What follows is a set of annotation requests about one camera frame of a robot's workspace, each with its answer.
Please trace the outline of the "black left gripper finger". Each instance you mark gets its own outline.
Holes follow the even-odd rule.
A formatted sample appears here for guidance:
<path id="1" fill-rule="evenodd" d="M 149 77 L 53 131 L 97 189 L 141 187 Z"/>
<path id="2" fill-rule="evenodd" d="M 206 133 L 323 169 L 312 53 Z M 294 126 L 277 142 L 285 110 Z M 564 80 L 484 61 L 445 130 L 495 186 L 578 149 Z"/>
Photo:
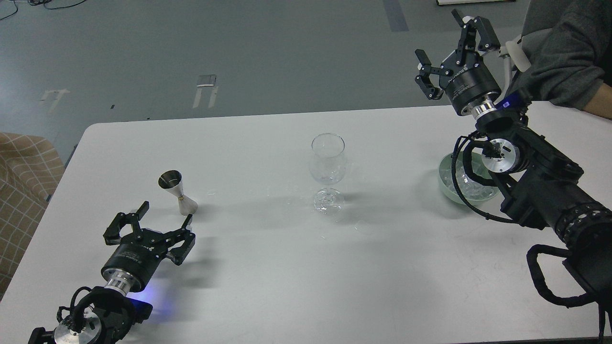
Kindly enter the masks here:
<path id="1" fill-rule="evenodd" d="M 158 251 L 160 259 L 169 259 L 180 266 L 195 245 L 196 235 L 189 228 L 193 221 L 193 214 L 188 214 L 182 226 L 175 231 L 164 233 L 158 239 L 162 247 Z"/>
<path id="2" fill-rule="evenodd" d="M 105 244 L 107 244 L 107 246 L 120 244 L 122 240 L 120 232 L 126 225 L 131 226 L 132 235 L 135 236 L 135 240 L 142 240 L 144 230 L 140 227 L 140 220 L 144 218 L 147 211 L 149 211 L 149 208 L 149 201 L 144 201 L 135 212 L 128 214 L 117 213 L 103 233 Z"/>

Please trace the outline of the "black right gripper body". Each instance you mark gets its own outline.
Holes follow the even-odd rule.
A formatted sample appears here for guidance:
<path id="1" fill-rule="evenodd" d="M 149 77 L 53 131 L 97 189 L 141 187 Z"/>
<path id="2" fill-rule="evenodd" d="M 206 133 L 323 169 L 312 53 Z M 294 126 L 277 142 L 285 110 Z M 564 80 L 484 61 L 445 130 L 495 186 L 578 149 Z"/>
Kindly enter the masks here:
<path id="1" fill-rule="evenodd" d="M 465 110 L 468 104 L 485 96 L 493 101 L 501 95 L 501 88 L 478 52 L 455 50 L 443 61 L 441 68 L 441 89 L 459 116 L 470 114 Z"/>

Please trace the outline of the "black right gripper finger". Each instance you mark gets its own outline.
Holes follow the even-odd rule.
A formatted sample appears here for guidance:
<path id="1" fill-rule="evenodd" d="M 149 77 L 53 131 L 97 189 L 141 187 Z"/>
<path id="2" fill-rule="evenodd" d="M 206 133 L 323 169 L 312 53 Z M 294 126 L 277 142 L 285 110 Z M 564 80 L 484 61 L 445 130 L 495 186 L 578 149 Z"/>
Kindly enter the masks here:
<path id="1" fill-rule="evenodd" d="M 461 36 L 455 49 L 457 65 L 475 65 L 486 53 L 499 52 L 501 43 L 491 25 L 484 17 L 470 17 L 458 9 L 451 11 L 461 27 Z"/>
<path id="2" fill-rule="evenodd" d="M 448 81 L 452 76 L 452 70 L 448 68 L 432 66 L 428 55 L 422 49 L 416 49 L 415 55 L 417 57 L 417 60 L 419 61 L 419 65 L 417 66 L 419 69 L 419 74 L 415 77 L 415 82 L 428 99 L 439 100 L 444 94 L 446 86 L 435 86 L 431 81 L 430 77 L 432 75 L 437 75 L 441 78 L 442 81 L 444 79 Z"/>

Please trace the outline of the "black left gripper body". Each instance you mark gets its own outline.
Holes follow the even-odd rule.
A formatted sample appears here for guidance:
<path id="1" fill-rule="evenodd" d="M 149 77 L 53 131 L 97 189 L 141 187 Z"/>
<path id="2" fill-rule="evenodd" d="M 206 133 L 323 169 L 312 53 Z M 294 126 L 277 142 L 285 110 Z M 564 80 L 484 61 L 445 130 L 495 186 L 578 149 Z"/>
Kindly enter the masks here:
<path id="1" fill-rule="evenodd" d="M 163 234 L 148 228 L 121 238 L 118 248 L 101 268 L 102 277 L 109 281 L 118 270 L 131 276 L 130 292 L 141 292 L 168 252 Z"/>

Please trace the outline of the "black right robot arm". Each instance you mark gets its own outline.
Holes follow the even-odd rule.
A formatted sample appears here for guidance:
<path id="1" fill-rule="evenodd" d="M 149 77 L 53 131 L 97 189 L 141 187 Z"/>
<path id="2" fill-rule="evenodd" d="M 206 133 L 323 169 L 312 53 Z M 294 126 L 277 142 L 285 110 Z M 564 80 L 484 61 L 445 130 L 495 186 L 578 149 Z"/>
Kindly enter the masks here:
<path id="1" fill-rule="evenodd" d="M 565 248 L 538 244 L 527 252 L 534 287 L 548 302 L 566 308 L 597 303 L 601 344 L 605 324 L 611 321 L 611 211 L 579 187 L 583 169 L 527 126 L 529 96 L 516 91 L 499 98 L 501 89 L 482 57 L 483 52 L 502 47 L 490 21 L 458 10 L 452 14 L 461 27 L 457 48 L 439 67 L 431 65 L 424 50 L 417 49 L 415 82 L 427 98 L 437 100 L 446 94 L 457 115 L 476 120 L 476 131 L 459 137 L 453 148 L 453 187 L 465 205 L 487 220 L 554 230 Z M 484 213 L 462 194 L 455 176 L 459 156 L 473 181 L 501 191 L 500 210 L 506 218 Z M 556 296 L 537 262 L 541 254 L 563 258 L 584 294 Z"/>

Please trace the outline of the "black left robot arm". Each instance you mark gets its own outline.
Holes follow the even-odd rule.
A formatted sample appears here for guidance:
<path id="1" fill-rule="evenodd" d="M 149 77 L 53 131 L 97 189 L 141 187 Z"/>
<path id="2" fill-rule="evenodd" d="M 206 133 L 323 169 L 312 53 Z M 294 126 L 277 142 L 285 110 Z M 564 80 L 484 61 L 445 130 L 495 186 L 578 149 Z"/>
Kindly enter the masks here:
<path id="1" fill-rule="evenodd" d="M 102 287 L 81 287 L 68 306 L 59 307 L 57 326 L 48 331 L 33 329 L 31 344 L 115 344 L 136 323 L 149 319 L 153 306 L 129 298 L 142 292 L 164 259 L 181 265 L 195 244 L 190 230 L 193 214 L 186 214 L 182 225 L 161 233 L 142 228 L 140 220 L 149 210 L 143 204 L 133 213 L 117 213 L 103 233 L 108 246 L 116 250 L 101 268 Z"/>

